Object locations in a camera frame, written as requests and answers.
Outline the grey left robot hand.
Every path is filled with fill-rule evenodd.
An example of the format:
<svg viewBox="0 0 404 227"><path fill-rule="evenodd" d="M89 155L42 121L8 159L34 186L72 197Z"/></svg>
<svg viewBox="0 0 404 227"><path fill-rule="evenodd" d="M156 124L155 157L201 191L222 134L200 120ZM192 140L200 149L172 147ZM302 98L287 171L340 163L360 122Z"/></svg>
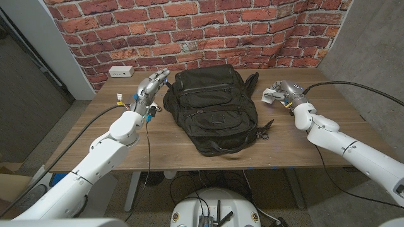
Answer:
<svg viewBox="0 0 404 227"><path fill-rule="evenodd" d="M131 104L130 111L145 116L155 99L156 93L166 83L170 71L164 68L145 78L138 86L137 99Z"/></svg>

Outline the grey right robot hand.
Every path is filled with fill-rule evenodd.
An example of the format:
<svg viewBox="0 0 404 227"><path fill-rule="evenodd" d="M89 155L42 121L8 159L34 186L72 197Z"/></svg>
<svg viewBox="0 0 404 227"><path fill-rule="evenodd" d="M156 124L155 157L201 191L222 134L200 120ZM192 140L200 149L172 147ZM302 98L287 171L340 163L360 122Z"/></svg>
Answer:
<svg viewBox="0 0 404 227"><path fill-rule="evenodd" d="M275 100L278 100L287 108L295 108L308 102L303 92L304 89L299 84L293 81L281 80L264 90L261 101L272 104Z"/></svg>

